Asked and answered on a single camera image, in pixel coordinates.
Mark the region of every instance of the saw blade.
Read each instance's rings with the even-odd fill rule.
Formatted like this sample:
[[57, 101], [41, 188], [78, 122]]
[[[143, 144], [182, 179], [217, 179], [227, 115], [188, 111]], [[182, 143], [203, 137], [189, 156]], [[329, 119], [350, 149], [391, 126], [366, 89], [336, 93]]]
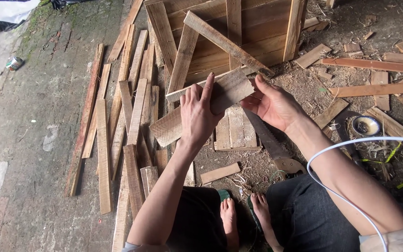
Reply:
[[253, 125], [254, 131], [259, 136], [262, 144], [265, 146], [265, 149], [267, 149], [268, 154], [270, 154], [270, 157], [273, 160], [279, 158], [291, 158], [290, 154], [283, 149], [279, 141], [258, 115], [247, 109], [244, 109], [243, 111], [245, 112], [245, 115], [247, 115], [251, 125]]

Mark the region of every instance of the concrete ground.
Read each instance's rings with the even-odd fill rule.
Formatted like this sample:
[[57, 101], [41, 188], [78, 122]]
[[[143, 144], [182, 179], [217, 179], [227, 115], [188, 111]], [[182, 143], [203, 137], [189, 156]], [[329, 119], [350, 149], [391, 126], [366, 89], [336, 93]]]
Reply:
[[[105, 58], [115, 42], [131, 0], [96, 0], [52, 11], [50, 5], [37, 8], [29, 24], [12, 33], [0, 34], [0, 251], [110, 251], [115, 213], [99, 213], [98, 179], [94, 175], [97, 158], [85, 160], [81, 171], [78, 196], [63, 196], [67, 172], [77, 138], [81, 110], [90, 79], [91, 61], [98, 43], [106, 44]], [[359, 16], [376, 14], [378, 21], [364, 27]], [[372, 29], [376, 35], [362, 47], [394, 52], [393, 43], [403, 40], [403, 0], [378, 2], [342, 1], [332, 12], [324, 2], [312, 0], [308, 16], [333, 20], [327, 31], [304, 33], [303, 49], [324, 43], [340, 54], [344, 43], [361, 38]], [[136, 25], [146, 29], [142, 7]], [[9, 56], [25, 59], [16, 72], [4, 64]], [[108, 108], [114, 93], [119, 61], [112, 65], [107, 91]], [[279, 74], [290, 71], [288, 63], [275, 69]], [[330, 68], [335, 77], [328, 87], [362, 85], [368, 71]], [[276, 78], [277, 83], [293, 92], [303, 108], [316, 117], [330, 103], [311, 73], [295, 70]], [[351, 109], [363, 112], [373, 105], [371, 97], [350, 98]], [[403, 124], [403, 106], [391, 97], [390, 115]], [[294, 156], [304, 159], [291, 148]], [[260, 153], [216, 152], [204, 147], [195, 160], [196, 182], [199, 174], [239, 161], [252, 191], [264, 191], [272, 181], [263, 176], [273, 173], [266, 151]], [[403, 160], [396, 164], [395, 179], [403, 181]], [[386, 186], [392, 188], [395, 181]], [[229, 189], [238, 199], [238, 188], [226, 179], [212, 183], [217, 189]], [[118, 181], [114, 183], [117, 204]], [[246, 209], [238, 204], [242, 250], [254, 245], [260, 251], [262, 239], [256, 239]]]

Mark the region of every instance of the hand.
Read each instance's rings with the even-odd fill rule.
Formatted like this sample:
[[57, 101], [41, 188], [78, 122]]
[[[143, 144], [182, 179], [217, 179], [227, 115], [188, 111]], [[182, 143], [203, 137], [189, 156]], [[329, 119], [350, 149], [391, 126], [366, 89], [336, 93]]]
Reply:
[[181, 125], [183, 132], [180, 141], [200, 150], [206, 143], [225, 112], [213, 115], [210, 110], [214, 73], [206, 79], [205, 87], [193, 84], [180, 97]]
[[257, 90], [241, 100], [240, 105], [277, 129], [286, 132], [293, 122], [307, 116], [293, 96], [282, 87], [266, 83], [259, 74], [253, 85]]

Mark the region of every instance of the person's right hand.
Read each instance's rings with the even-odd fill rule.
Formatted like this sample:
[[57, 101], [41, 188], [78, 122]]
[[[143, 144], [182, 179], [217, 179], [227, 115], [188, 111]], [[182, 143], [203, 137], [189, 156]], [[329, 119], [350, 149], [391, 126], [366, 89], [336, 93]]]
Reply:
[[240, 105], [257, 114], [262, 120], [284, 132], [297, 120], [303, 120], [307, 114], [294, 97], [282, 87], [266, 83], [257, 75], [253, 85], [255, 92], [240, 101]]

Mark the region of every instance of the white cable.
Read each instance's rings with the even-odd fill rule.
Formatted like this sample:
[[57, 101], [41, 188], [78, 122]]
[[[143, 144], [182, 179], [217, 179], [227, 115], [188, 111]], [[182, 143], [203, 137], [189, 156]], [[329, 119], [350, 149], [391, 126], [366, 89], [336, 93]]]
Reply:
[[310, 163], [312, 163], [312, 161], [320, 156], [322, 153], [327, 152], [329, 150], [332, 150], [336, 147], [340, 147], [346, 144], [354, 144], [354, 143], [359, 143], [359, 142], [366, 142], [366, 141], [378, 141], [378, 140], [395, 140], [395, 141], [403, 141], [403, 137], [389, 137], [389, 136], [378, 136], [378, 137], [369, 137], [369, 138], [361, 138], [361, 139], [354, 139], [354, 140], [350, 140], [350, 141], [346, 141], [343, 143], [338, 143], [335, 144], [333, 146], [330, 146], [326, 149], [323, 149], [322, 151], [318, 152], [317, 154], [315, 154], [307, 163], [307, 172], [309, 172], [310, 176], [313, 178], [313, 180], [315, 180], [318, 184], [320, 184], [322, 187], [326, 188], [326, 190], [328, 190], [329, 192], [333, 193], [334, 195], [336, 195], [337, 197], [341, 198], [342, 200], [344, 200], [345, 202], [347, 202], [348, 204], [350, 204], [353, 208], [355, 208], [358, 212], [360, 212], [368, 221], [369, 223], [371, 223], [371, 225], [374, 227], [374, 229], [376, 230], [377, 234], [380, 237], [380, 240], [382, 240], [382, 245], [383, 245], [383, 249], [384, 252], [388, 252], [388, 248], [386, 246], [385, 240], [382, 236], [382, 234], [380, 233], [379, 229], [377, 228], [377, 226], [374, 224], [374, 222], [361, 210], [359, 209], [356, 205], [354, 205], [353, 203], [351, 203], [349, 200], [345, 199], [344, 197], [342, 197], [341, 195], [339, 195], [338, 193], [334, 192], [333, 190], [329, 189], [327, 186], [323, 185], [318, 179], [316, 179], [314, 177], [314, 175], [312, 174], [312, 171], [310, 169]]

